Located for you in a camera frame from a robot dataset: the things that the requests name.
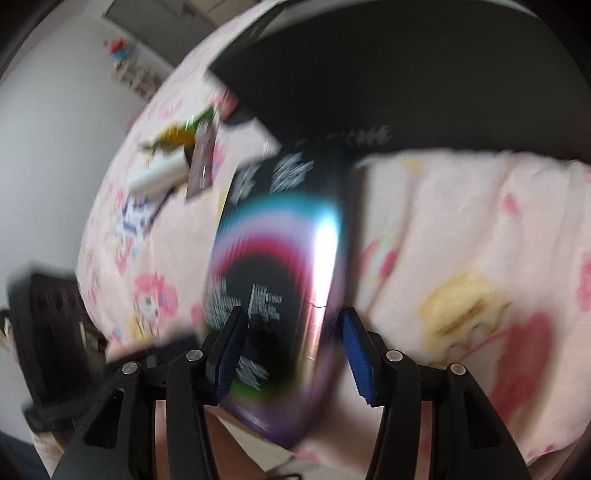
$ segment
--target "iridescent phone case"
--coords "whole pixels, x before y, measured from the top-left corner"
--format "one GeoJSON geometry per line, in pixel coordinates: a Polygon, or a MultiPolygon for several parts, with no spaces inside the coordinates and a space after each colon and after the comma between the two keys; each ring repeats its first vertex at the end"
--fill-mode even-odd
{"type": "Polygon", "coordinates": [[[251,325],[224,406],[286,448],[305,435],[333,371],[347,155],[320,142],[240,168],[213,246],[203,333],[236,305],[251,325]]]}

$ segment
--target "bed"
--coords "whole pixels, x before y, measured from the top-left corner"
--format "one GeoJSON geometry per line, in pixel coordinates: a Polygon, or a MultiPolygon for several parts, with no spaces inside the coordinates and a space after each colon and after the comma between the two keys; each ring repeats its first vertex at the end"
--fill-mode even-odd
{"type": "MultiPolygon", "coordinates": [[[[77,277],[89,315],[113,350],[165,342],[202,321],[209,251],[232,176],[239,165],[276,152],[278,143],[257,120],[221,127],[213,188],[187,203],[183,189],[171,196],[145,237],[116,228],[128,198],[126,179],[148,161],[140,144],[216,99],[222,85],[208,65],[276,3],[264,2],[235,18],[185,58],[140,115],[105,176],[83,235],[77,277]],[[155,328],[146,333],[138,322],[155,328]]],[[[563,452],[538,476],[551,478],[543,475],[556,472],[591,417],[584,400],[591,391],[591,359],[583,353],[591,310],[591,217],[589,208],[576,207],[591,205],[591,170],[536,154],[449,150],[375,155],[367,163],[368,212],[357,273],[362,287],[355,306],[421,362],[469,366],[529,463],[563,452]],[[557,192],[553,203],[549,192],[557,192]],[[449,202],[442,205],[441,199],[449,202]],[[540,237],[555,242],[545,244],[540,237]],[[551,281],[556,278],[564,281],[551,281]],[[405,289],[407,283],[421,287],[405,289]],[[477,320],[454,338],[426,340],[434,330],[424,325],[439,318],[437,305],[449,305],[458,291],[461,301],[475,298],[483,308],[471,312],[477,320]],[[403,305],[397,314],[405,319],[394,324],[393,303],[403,305]],[[422,320],[415,321],[417,315],[422,320]],[[566,404],[573,407],[562,408],[566,404]]],[[[294,451],[362,471],[379,412],[354,413],[365,405],[347,373],[331,402],[334,413],[294,451]],[[356,451],[348,445],[353,434],[367,440],[356,451]]]]}

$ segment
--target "door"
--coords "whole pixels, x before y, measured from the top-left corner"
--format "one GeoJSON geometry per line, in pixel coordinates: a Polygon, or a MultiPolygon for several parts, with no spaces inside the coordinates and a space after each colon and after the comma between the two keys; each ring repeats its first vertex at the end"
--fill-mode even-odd
{"type": "Polygon", "coordinates": [[[115,0],[105,16],[175,67],[215,30],[188,0],[115,0]]]}

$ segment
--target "blue gripper pad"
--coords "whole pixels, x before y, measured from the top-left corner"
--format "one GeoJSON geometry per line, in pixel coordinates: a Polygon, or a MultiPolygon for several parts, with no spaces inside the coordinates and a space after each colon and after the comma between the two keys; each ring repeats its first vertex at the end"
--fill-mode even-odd
{"type": "Polygon", "coordinates": [[[357,391],[368,404],[372,404],[376,397],[374,366],[369,357],[373,344],[367,344],[371,343],[371,340],[354,309],[346,309],[343,312],[342,335],[357,391]]]}

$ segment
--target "metal screw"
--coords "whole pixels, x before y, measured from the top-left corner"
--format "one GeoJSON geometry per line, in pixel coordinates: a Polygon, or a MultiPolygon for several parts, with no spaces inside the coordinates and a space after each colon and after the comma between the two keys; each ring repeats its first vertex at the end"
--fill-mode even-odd
{"type": "Polygon", "coordinates": [[[388,350],[386,352],[386,358],[391,362],[399,362],[404,356],[402,355],[402,352],[399,352],[398,350],[388,350]]]}
{"type": "Polygon", "coordinates": [[[449,370],[451,370],[452,373],[456,375],[463,375],[466,373],[466,367],[464,367],[462,364],[452,364],[449,370]]]}
{"type": "Polygon", "coordinates": [[[197,360],[201,360],[203,358],[203,352],[201,350],[189,350],[185,357],[190,362],[196,362],[197,360]]]}
{"type": "Polygon", "coordinates": [[[138,371],[139,365],[136,362],[127,362],[121,370],[125,375],[131,375],[138,371]]]}

